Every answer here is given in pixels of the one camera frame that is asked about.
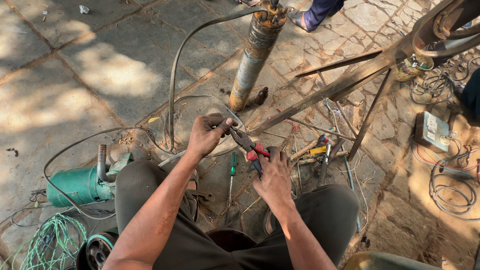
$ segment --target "paved ground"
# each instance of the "paved ground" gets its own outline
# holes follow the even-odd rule
[[[438,2],[348,0],[343,10],[327,18],[310,34],[287,23],[252,93],[255,97],[258,90],[268,86],[270,97],[262,106],[249,104],[241,112],[241,120],[247,128],[253,128],[275,114],[276,108],[285,109],[319,90],[323,83],[317,76],[298,79],[295,75],[397,41]],[[282,0],[280,3],[305,10],[311,1]],[[79,5],[90,8],[90,13],[80,14]],[[180,43],[199,22],[244,8],[232,0],[0,2],[3,26],[0,30],[0,99],[5,104],[0,109],[5,119],[1,123],[0,145],[19,150],[19,157],[11,152],[0,157],[2,170],[8,172],[0,180],[0,221],[3,221],[0,223],[0,261],[36,230],[36,226],[12,226],[9,216],[17,209],[32,205],[28,200],[31,190],[46,187],[41,178],[45,162],[71,142],[115,126],[148,128],[157,143],[163,143],[162,119],[168,99],[169,75]],[[45,19],[43,11],[48,12]],[[193,36],[180,57],[176,83],[178,97],[210,94],[228,102],[250,19],[251,16],[247,16],[210,26]],[[478,55],[479,50],[474,49],[455,58],[454,68]],[[331,83],[356,67],[325,72],[326,82]],[[381,79],[369,82],[342,101],[354,126],[366,115]],[[443,264],[445,269],[472,268],[480,227],[475,222],[459,222],[439,212],[428,196],[430,168],[414,160],[408,144],[417,112],[429,110],[445,119],[449,112],[445,104],[413,105],[408,95],[406,87],[400,84],[393,87],[384,104],[384,112],[375,116],[357,158],[350,163],[352,168],[356,167],[354,182],[362,207],[361,226],[367,227],[354,235],[345,260],[359,250],[376,250],[437,266]],[[330,105],[340,131],[347,134],[348,127],[338,108]],[[225,107],[212,98],[186,98],[175,109],[178,151],[188,144],[196,115],[217,111],[228,114]],[[148,123],[152,117],[161,119]],[[295,117],[323,128],[333,126],[333,117],[323,102]],[[474,138],[468,124],[461,124],[458,130],[462,131],[465,141],[468,136]],[[289,123],[272,127],[269,132],[290,138],[295,136],[298,148],[320,135],[304,126],[294,131]],[[134,140],[121,143],[122,137]],[[289,155],[294,152],[293,139],[268,134],[258,139],[264,145],[285,147]],[[167,158],[141,134],[110,133],[67,151],[65,158],[56,160],[48,173],[93,164],[99,143],[109,144],[109,162],[118,160],[125,151],[132,152],[137,160],[159,162]],[[233,144],[231,139],[226,139],[215,152]],[[346,149],[351,145],[346,142]],[[229,158],[203,160],[200,174],[213,164],[200,180],[200,189],[214,195],[212,201],[201,202],[198,225],[204,231],[222,227],[225,222]],[[258,197],[251,185],[255,171],[250,170],[240,153],[237,170],[233,216]],[[336,160],[331,165],[328,183],[348,184],[347,174],[341,172],[344,170],[345,165],[340,159]],[[371,179],[357,184],[356,178],[362,182],[373,172]],[[292,172],[292,177],[299,192],[303,193],[316,187],[318,175],[310,166],[301,167],[301,187],[297,170]],[[95,207],[112,209],[113,202]],[[265,202],[260,200],[232,226],[261,241],[265,238],[260,225],[266,208]],[[50,208],[26,211],[16,219],[23,224],[36,223],[56,211],[58,209]],[[212,222],[204,214],[212,215]],[[87,229],[91,230],[94,225],[95,222],[88,221]],[[113,226],[115,219],[110,219],[101,222],[96,230]],[[362,236],[371,240],[370,247],[360,243]]]

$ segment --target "screwdriver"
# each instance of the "screwdriver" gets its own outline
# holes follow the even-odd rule
[[[230,204],[232,203],[232,185],[233,177],[235,176],[235,167],[237,166],[237,153],[232,153],[231,160],[231,169],[230,169],[230,191],[228,193],[228,206],[227,206],[227,216],[225,217],[225,224],[228,224],[228,212],[230,212]]]

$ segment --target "wrench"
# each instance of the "wrench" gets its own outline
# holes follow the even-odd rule
[[[204,200],[209,201],[211,198],[213,198],[213,195],[211,192],[198,192],[198,196],[202,196]]]

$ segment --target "pliers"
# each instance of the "pliers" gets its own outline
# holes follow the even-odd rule
[[[229,130],[233,140],[247,152],[247,159],[252,162],[259,175],[262,176],[262,166],[258,160],[257,153],[260,153],[264,157],[270,159],[270,151],[268,151],[267,148],[264,148],[262,143],[253,143],[245,132],[235,127],[231,127]]]

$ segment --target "rusty metal frame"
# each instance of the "rusty metal frame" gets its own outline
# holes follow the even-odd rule
[[[478,6],[479,8],[464,8],[467,6]],[[414,53],[431,56],[435,60],[435,58],[453,57],[475,46],[480,42],[480,34],[478,32],[472,33],[472,31],[470,31],[470,36],[466,35],[465,32],[461,32],[462,37],[468,37],[465,37],[465,41],[455,48],[450,48],[444,51],[423,50],[423,48],[429,44],[434,42],[442,42],[442,38],[439,36],[441,36],[441,33],[445,32],[445,29],[450,33],[457,32],[458,34],[453,35],[451,39],[458,39],[460,30],[457,29],[461,25],[464,25],[467,22],[475,19],[479,15],[480,1],[478,0],[443,0],[415,23],[411,33],[407,34],[396,43],[298,74],[298,77],[304,77],[317,73],[323,79],[322,72],[324,71],[369,60],[362,66],[344,74],[328,85],[324,81],[325,86],[322,89],[295,103],[289,108],[284,109],[281,113],[251,129],[249,135],[256,136],[262,131],[265,131],[282,122],[283,120],[292,117],[298,112],[315,105],[325,98],[329,98],[333,101],[339,101],[353,92],[355,89],[373,80],[380,74],[387,72],[387,76],[385,77],[377,95],[375,96],[365,121],[362,124],[362,128],[356,136],[357,138],[355,139],[355,143],[350,151],[348,160],[352,160],[356,151],[360,147],[367,130],[370,128],[373,115],[378,112],[379,104],[383,102],[388,90],[395,81],[395,75],[398,72],[396,66]],[[440,21],[443,22],[441,24],[442,29],[444,29],[442,32],[440,32],[438,28],[434,29],[435,27],[440,26]]]

